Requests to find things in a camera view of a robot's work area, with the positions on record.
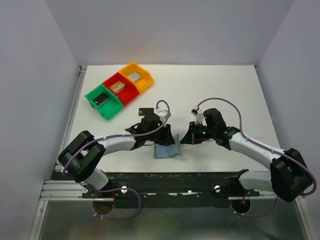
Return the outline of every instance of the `wall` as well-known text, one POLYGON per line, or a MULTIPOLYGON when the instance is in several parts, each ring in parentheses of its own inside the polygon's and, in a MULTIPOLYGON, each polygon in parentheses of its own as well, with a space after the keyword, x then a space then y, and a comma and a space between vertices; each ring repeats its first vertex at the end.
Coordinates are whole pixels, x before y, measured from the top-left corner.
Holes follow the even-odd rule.
POLYGON ((294 0, 45 1, 80 65, 246 65, 294 0))
POLYGON ((79 67, 43 0, 0 2, 0 239, 27 239, 79 67))
MULTIPOLYGON (((319 0, 296 0, 257 67, 280 145, 298 149, 318 181, 319 12, 319 0)), ((320 217, 319 201, 320 190, 306 198, 314 223, 320 217)), ((320 224, 315 227, 320 236, 320 224)))

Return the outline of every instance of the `white table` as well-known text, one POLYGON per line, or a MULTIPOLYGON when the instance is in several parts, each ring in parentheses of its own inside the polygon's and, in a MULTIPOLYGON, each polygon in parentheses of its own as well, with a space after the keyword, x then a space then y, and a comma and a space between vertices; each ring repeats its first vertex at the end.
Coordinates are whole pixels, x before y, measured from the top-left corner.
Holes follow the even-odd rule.
MULTIPOLYGON (((141 121, 139 108, 155 108, 158 100, 166 100, 171 108, 172 135, 186 134, 195 117, 191 109, 209 97, 225 98, 241 111, 243 129, 250 137, 279 147, 265 98, 253 65, 141 65, 150 72, 154 84, 107 121, 91 107, 85 95, 111 77, 124 65, 88 66, 83 81, 69 142, 81 131, 111 135, 141 121)), ((217 108, 228 126, 239 127, 237 112, 225 102, 212 100, 201 105, 204 111, 217 108)), ((170 159, 154 159, 154 147, 144 146, 104 156, 98 164, 104 172, 233 172, 241 169, 266 171, 252 159, 229 151, 215 142, 180 145, 180 155, 170 159)))

